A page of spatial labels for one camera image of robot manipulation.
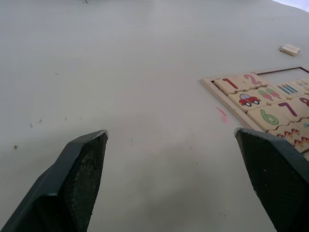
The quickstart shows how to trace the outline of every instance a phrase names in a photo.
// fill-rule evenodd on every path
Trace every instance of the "purple number 7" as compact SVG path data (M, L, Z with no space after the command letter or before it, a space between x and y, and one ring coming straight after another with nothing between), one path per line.
M295 117L297 117L297 114L295 113L295 111L291 108L291 106L289 105L289 103L286 102L282 102L280 104L278 104L278 106L286 106L288 107L289 111L291 112L291 114Z

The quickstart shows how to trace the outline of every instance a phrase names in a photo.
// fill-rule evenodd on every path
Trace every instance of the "white table surface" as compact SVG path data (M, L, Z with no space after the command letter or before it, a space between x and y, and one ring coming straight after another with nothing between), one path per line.
M107 129L89 232L274 232L241 124L199 79L306 65L308 25L271 0L0 1L0 227L67 142Z

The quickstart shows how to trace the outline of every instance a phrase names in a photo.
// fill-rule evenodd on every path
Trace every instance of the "red car illustration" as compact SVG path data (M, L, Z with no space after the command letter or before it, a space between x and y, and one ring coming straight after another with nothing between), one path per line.
M247 94L240 94L240 100L239 100L239 103L241 105L246 105L246 106L252 106L252 104L257 104L259 105L260 104L260 99L258 99L257 97L251 97Z

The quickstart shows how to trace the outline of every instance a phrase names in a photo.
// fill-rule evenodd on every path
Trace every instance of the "number puzzle tile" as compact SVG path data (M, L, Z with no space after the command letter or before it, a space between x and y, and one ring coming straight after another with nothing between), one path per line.
M309 80L297 80L297 81L290 81L290 84L298 88L299 90L303 91L304 93L309 94Z
M288 99L292 99L301 95L304 95L305 93L295 86L291 85L289 82L281 85L274 86L276 90L278 90L280 93L282 93L285 97Z
M265 100L269 105L286 100L286 97L279 91L275 90L272 86L258 88L255 91L258 93L258 96Z
M244 73L242 75L237 76L241 81L246 83L250 88L259 88L263 86L267 86L269 84L269 81L259 77L258 75L250 72L250 73Z
M309 149L309 135L294 123L290 123L288 126L280 126L278 129L270 130L268 133L286 139L299 152Z
M292 102L298 108L301 118L309 117L309 96L303 95L297 98L293 98Z
M239 91L247 91L250 89L249 86L239 80L236 76L217 79L214 83L226 95L229 95L230 93L237 93Z
M231 99L242 111L256 109L262 106L266 106L266 101L257 97L258 94L254 90L246 92L238 92L236 94L229 94L228 98Z
M286 126L290 123L286 117L270 105L249 110L247 115L265 131L275 130L278 126Z
M300 122L295 122L295 125L297 125L300 129L305 131L307 134L309 134L309 119L304 118Z
M276 111L280 112L291 122L298 122L302 118L302 110L292 100L285 100L271 105Z

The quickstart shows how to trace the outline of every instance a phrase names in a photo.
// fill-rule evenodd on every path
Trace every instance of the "green number 6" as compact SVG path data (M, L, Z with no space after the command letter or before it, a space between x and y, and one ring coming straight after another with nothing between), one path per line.
M279 120L273 115L267 115L265 113L265 110L261 110L261 116L263 117L263 119L266 122L268 122L271 125L278 125L279 124Z

